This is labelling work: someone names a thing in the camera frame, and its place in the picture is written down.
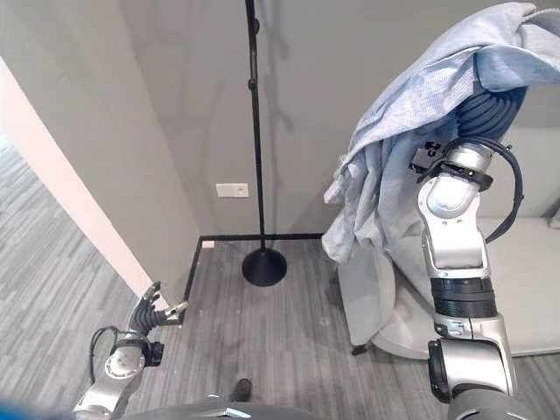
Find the black shoe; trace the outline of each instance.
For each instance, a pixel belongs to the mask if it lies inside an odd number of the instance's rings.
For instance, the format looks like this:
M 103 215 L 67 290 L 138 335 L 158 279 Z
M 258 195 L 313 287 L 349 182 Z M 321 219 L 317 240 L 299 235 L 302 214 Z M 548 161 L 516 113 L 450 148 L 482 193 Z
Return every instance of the black shoe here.
M 251 399 L 251 381 L 247 378 L 240 379 L 231 393 L 229 401 L 235 403 L 247 403 Z

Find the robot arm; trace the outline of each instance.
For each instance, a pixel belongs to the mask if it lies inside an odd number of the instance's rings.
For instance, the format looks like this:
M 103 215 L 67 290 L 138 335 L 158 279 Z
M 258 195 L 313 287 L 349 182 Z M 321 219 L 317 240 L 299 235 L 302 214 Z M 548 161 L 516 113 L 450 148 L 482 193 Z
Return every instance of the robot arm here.
M 442 337 L 429 343 L 430 385 L 439 401 L 451 404 L 453 420 L 529 418 L 513 398 L 514 365 L 476 223 L 480 189 L 492 183 L 485 174 L 492 156 L 478 142 L 458 142 L 418 194 L 434 326 Z
M 154 311 L 159 288 L 159 283 L 153 284 L 139 299 L 130 315 L 129 330 L 113 347 L 101 376 L 95 380 L 92 372 L 93 384 L 73 409 L 75 418 L 109 420 L 120 417 L 130 395 L 140 386 L 144 368 L 159 366 L 164 345 L 150 342 L 147 335 L 156 326 L 178 324 L 179 314 L 187 305 L 182 302 L 165 311 Z

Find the electrical outlet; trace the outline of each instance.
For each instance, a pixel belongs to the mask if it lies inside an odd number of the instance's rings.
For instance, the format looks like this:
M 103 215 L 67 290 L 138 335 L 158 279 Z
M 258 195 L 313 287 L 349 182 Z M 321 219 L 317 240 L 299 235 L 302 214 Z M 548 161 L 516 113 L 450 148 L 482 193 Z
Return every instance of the electrical outlet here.
M 249 186 L 247 184 L 216 184 L 216 192 L 220 198 L 246 199 L 249 197 Z

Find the black floor lamp base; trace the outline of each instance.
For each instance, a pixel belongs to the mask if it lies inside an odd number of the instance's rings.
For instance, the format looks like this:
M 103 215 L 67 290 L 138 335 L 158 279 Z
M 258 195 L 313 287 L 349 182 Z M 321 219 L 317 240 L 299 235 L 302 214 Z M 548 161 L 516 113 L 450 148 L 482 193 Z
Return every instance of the black floor lamp base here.
M 267 287 L 278 283 L 286 275 L 286 259 L 278 251 L 255 249 L 243 260 L 243 275 L 255 286 Z

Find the crumpled sheet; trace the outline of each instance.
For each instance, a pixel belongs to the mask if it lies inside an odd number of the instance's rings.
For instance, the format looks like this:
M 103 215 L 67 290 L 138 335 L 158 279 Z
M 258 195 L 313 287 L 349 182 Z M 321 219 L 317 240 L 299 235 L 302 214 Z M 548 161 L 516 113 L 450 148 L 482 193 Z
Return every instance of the crumpled sheet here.
M 431 302 L 420 185 L 409 162 L 425 142 L 454 137 L 453 110 L 476 81 L 491 91 L 560 83 L 560 10 L 539 12 L 531 3 L 484 9 L 439 37 L 385 89 L 358 122 L 325 193 L 326 203 L 344 203 L 323 236 L 333 260 L 346 261 L 356 240 L 373 244 Z

